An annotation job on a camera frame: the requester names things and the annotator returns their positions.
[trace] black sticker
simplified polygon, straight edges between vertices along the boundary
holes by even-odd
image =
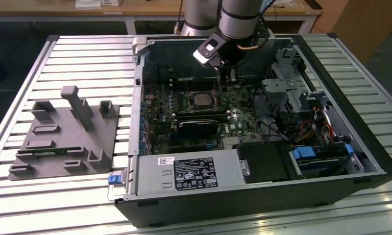
[[[178,191],[217,187],[213,158],[174,161],[174,182]]]

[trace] wire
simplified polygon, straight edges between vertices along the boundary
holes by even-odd
[[[182,8],[182,0],[179,1],[179,10],[178,10],[177,22],[179,22],[181,8]]]
[[[178,35],[181,8],[182,8],[182,0],[179,2],[178,16],[177,16],[177,21],[175,21],[175,25],[174,25],[174,31],[173,31],[174,35]]]
[[[301,133],[302,133],[302,127],[303,127],[303,125],[307,124],[307,123],[309,123],[309,121],[303,121],[303,122],[301,123],[301,126],[299,126],[299,136],[301,136]]]
[[[326,125],[325,123],[324,123],[324,127],[326,127],[326,128],[328,128],[328,135],[329,135],[329,139],[330,139],[330,141],[333,141],[332,127],[330,127],[329,125]]]
[[[255,112],[253,111],[254,117],[258,120],[258,122],[273,132],[275,132],[275,134],[281,137],[281,139],[286,142],[293,142],[278,130],[275,130],[273,127],[270,127],[261,119],[257,118]]]
[[[262,9],[262,11],[259,12],[261,15],[263,15],[265,11],[273,5],[274,2],[275,2],[275,0],[269,1],[267,5],[265,6],[265,8]]]
[[[262,24],[262,27],[263,27],[263,30],[265,30],[265,36],[263,36],[263,40],[261,42],[261,44],[258,45],[254,45],[254,46],[250,46],[250,47],[242,47],[241,45],[237,45],[235,47],[239,49],[239,50],[254,50],[254,49],[258,49],[261,48],[265,43],[266,43],[266,39],[269,37],[269,34],[267,34],[267,26],[266,26],[266,22],[265,22],[265,19],[262,17],[261,14],[258,14],[258,21],[261,21],[261,24]]]
[[[234,69],[234,68],[239,67],[247,61],[247,59],[250,58],[251,54],[253,54],[251,51],[249,51],[247,54],[246,54],[246,56],[239,60],[239,62],[237,62],[237,64],[230,65],[230,66],[223,66],[222,69],[230,70],[230,69]]]

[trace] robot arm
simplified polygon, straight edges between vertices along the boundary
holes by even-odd
[[[226,70],[226,68],[235,68],[241,60],[241,55],[243,54],[242,52],[258,47],[243,47],[241,45],[250,44],[253,41],[251,36],[255,35],[254,29],[258,22],[261,3],[262,0],[222,0],[218,30],[215,30],[193,53],[193,57],[203,66],[209,65],[218,71]],[[189,0],[186,2],[186,7],[187,4],[190,5],[190,9],[186,8],[185,13],[185,32],[187,32],[189,25],[194,25],[194,23],[187,24],[189,20],[197,22],[197,26],[211,25],[213,20],[215,20],[215,17],[210,17],[209,22],[195,20],[197,17],[206,19],[206,14],[194,12],[194,10],[199,10],[199,7],[195,7],[199,1]],[[209,30],[202,32],[198,31],[197,33],[198,34],[194,33],[193,35],[210,35]]]

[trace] aluminum slatted table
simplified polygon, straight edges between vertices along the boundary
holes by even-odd
[[[33,102],[67,106],[59,88],[75,85],[90,105],[121,106],[113,169],[126,167],[134,63],[133,36],[61,36],[47,41],[0,125],[0,235],[390,234],[392,181],[334,205],[137,229],[107,200],[107,174],[9,181],[7,169],[33,115]],[[392,157],[392,97],[337,39],[303,39]],[[314,77],[307,73],[313,85]]]

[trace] wooden desk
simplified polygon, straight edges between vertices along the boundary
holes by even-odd
[[[270,27],[286,28],[286,23],[297,22],[294,32],[307,33],[322,11],[313,10],[303,0],[281,6],[266,11],[265,20],[282,22],[283,26],[271,23]],[[123,21],[127,34],[135,34],[135,21],[174,21],[178,8],[179,0],[123,0],[118,7],[87,11],[75,11],[74,0],[0,0],[0,22]]]
[[[123,0],[119,6],[101,6],[101,9],[77,11],[74,0],[0,0],[0,16],[105,16],[123,15]]]
[[[315,17],[322,14],[314,10],[303,0],[295,0],[293,4],[281,4],[283,8],[269,8],[265,12],[266,21],[299,22],[295,32],[309,33]],[[125,15],[131,16],[133,21],[174,21],[179,9],[179,0],[127,0]]]
[[[0,0],[0,22],[122,21],[134,34],[133,22],[125,19],[126,3],[123,0],[119,6],[77,11],[75,0]]]

